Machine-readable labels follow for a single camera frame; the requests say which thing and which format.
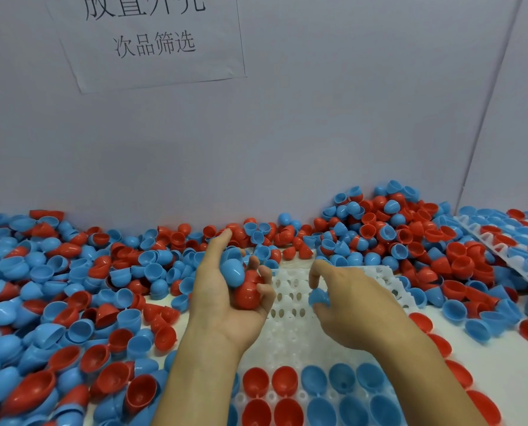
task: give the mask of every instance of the person's right forearm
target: person's right forearm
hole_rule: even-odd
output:
[[[486,426],[435,344],[413,323],[373,354],[392,383],[408,424]]]

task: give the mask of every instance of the forearm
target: forearm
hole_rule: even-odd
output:
[[[151,426],[226,425],[239,361],[224,337],[187,328]]]
[[[376,354],[392,383],[408,424],[416,426],[486,426],[455,379],[435,344],[417,327]]]

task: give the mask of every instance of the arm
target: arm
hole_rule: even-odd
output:
[[[242,355],[260,335],[276,297],[272,272],[250,257],[251,278],[256,269],[261,276],[254,280],[260,305],[250,311],[236,307],[219,271],[231,235],[226,229],[212,239],[197,268],[187,330],[151,426],[227,423],[234,374]]]
[[[311,288],[317,287],[320,276],[331,302],[331,307],[313,306],[321,327],[341,345],[375,356],[408,424],[486,426],[437,347],[408,319],[388,290],[359,269],[317,260],[309,273]]]

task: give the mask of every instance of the white wall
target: white wall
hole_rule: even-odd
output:
[[[392,178],[454,202],[515,5],[238,0],[247,78],[81,95],[43,0],[0,0],[0,211],[307,219]]]
[[[460,205],[528,209],[528,0],[523,0]]]

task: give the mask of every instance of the person's left forearm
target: person's left forearm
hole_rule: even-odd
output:
[[[240,357],[226,337],[191,323],[151,426],[225,426]]]

